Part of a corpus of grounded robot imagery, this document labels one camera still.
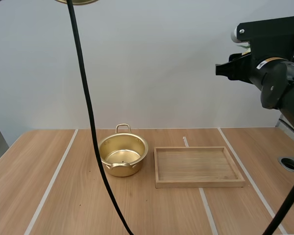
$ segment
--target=black cable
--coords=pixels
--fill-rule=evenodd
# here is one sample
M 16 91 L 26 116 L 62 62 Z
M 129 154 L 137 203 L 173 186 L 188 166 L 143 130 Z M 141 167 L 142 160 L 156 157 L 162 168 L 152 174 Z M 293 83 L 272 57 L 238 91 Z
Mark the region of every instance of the black cable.
M 86 104 L 87 104 L 87 109 L 88 109 L 88 115 L 89 115 L 89 121 L 90 121 L 90 127 L 91 127 L 91 132 L 92 132 L 93 145 L 94 145 L 94 150 L 95 150 L 97 163 L 98 163 L 98 166 L 99 166 L 99 170 L 100 170 L 104 185 L 106 186 L 106 189 L 107 189 L 108 194 L 109 194 L 109 196 L 111 198 L 113 206 L 116 209 L 116 211 L 117 211 L 117 213 L 118 213 L 124 227 L 126 228 L 127 232 L 130 235 L 133 235 L 132 231 L 128 227 L 128 225 L 127 225 L 127 223 L 126 223 L 126 221 L 125 221 L 125 219 L 124 219 L 124 217 L 122 215 L 122 212 L 120 211 L 120 208 L 119 208 L 119 206 L 117 204 L 117 201 L 114 198 L 112 190 L 111 190 L 111 188 L 109 186 L 109 182 L 107 180 L 107 177 L 106 177 L 106 175 L 104 173 L 104 169 L 103 169 L 100 154 L 99 154 L 99 148 L 98 148 L 98 144 L 97 144 L 97 136 L 96 136 L 96 128 L 95 128 L 93 107 L 92 107 L 92 102 L 91 102 L 91 99 L 90 99 L 89 89 L 88 89 L 88 85 L 87 85 L 82 47 L 80 45 L 79 34 L 78 34 L 77 23 L 76 23 L 76 18 L 75 18 L 75 13 L 74 13 L 74 7 L 73 7 L 72 0 L 67 0 L 67 4 L 68 4 L 68 9 L 69 9 L 70 18 L 71 18 L 71 24 L 72 24 L 73 35 L 74 35 L 75 46 L 76 46 L 77 57 L 78 57 L 78 63 L 79 63 L 79 70 L 80 70 L 80 75 L 81 75 L 82 83 L 83 83 L 83 89 L 84 89 L 84 93 L 85 93 L 85 99 L 86 99 Z
M 272 235 L 294 203 L 294 186 L 263 235 Z

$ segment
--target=lamp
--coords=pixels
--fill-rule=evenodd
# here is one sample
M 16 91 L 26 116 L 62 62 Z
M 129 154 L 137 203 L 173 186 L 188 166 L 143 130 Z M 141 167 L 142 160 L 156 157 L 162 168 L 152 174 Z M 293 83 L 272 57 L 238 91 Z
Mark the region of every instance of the lamp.
M 56 0 L 56 1 L 64 3 L 64 4 L 67 3 L 67 0 Z M 93 3 L 95 1 L 98 1 L 98 0 L 72 0 L 73 5 L 86 5 L 86 4 Z

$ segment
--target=wooden board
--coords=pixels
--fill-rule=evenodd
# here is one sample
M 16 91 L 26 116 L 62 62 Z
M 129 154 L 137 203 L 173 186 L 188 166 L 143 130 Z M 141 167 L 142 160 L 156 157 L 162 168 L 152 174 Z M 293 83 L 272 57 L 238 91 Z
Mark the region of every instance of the wooden board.
M 97 130 L 98 140 L 115 130 Z M 154 186 L 154 146 L 183 146 L 179 131 L 132 130 L 151 151 L 129 177 L 107 174 L 118 205 L 136 235 L 211 235 L 197 188 Z M 127 235 L 101 179 L 91 133 L 79 130 L 31 235 Z
M 243 187 L 225 147 L 155 147 L 156 188 Z
M 27 132 L 0 158 L 0 234 L 24 234 L 73 133 Z
M 294 185 L 294 172 L 287 171 L 277 159 L 294 157 L 294 141 L 279 128 L 222 128 L 222 131 L 277 213 Z M 282 225 L 289 234 L 294 234 L 294 204 Z
M 203 189 L 218 235 L 263 234 L 268 224 L 272 221 L 272 217 L 227 147 L 218 129 L 183 129 L 178 131 L 181 136 L 187 138 L 189 146 L 226 146 L 246 181 L 243 188 Z M 274 234 L 280 235 L 282 232 L 277 229 Z

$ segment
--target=pot rim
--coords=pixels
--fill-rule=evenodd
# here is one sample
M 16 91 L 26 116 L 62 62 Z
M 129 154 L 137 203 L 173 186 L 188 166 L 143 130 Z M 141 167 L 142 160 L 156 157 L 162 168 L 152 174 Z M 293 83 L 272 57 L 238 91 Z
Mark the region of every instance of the pot rim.
M 98 145 L 99 150 L 100 150 L 101 145 L 102 145 L 106 140 L 108 140 L 109 138 L 114 137 L 114 136 L 133 136 L 133 137 L 136 137 L 136 138 L 140 139 L 140 140 L 143 142 L 143 144 L 144 144 L 144 146 L 145 146 L 145 151 L 144 151 L 144 153 L 141 155 L 141 157 L 140 157 L 139 159 L 137 159 L 137 160 L 135 160 L 135 161 L 133 161 L 133 162 L 131 162 L 131 163 L 128 163 L 130 166 L 137 164 L 138 162 L 140 162 L 141 160 L 143 160 L 144 157 L 147 155 L 147 153 L 148 153 L 148 149 L 149 149 L 147 141 L 146 141 L 143 137 L 140 137 L 140 136 L 135 135 L 135 134 L 132 134 L 132 133 L 115 133 L 115 134 L 113 134 L 113 135 L 110 135 L 110 136 L 104 138 L 103 140 L 100 141 L 100 143 L 99 143 L 99 145 Z M 101 162 L 105 163 L 107 166 L 111 166 L 111 165 L 113 164 L 113 163 L 111 163 L 111 162 L 107 162 L 107 161 L 104 160 L 101 156 L 100 156 L 100 159 L 101 159 Z

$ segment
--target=pot handle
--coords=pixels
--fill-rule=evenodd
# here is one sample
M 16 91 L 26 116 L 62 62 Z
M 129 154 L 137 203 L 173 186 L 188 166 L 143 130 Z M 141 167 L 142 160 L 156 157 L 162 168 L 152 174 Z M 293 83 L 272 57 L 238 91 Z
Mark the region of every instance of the pot handle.
M 113 168 L 115 167 L 118 167 L 118 166 L 124 166 L 124 167 L 131 167 L 131 165 L 129 163 L 113 163 L 111 164 L 111 166 L 108 166 L 108 169 L 112 170 Z
M 130 126 L 128 124 L 126 124 L 126 123 L 122 123 L 122 124 L 117 125 L 116 133 L 118 132 L 118 129 L 119 129 L 120 126 L 127 126 L 128 127 L 128 132 L 132 133 Z

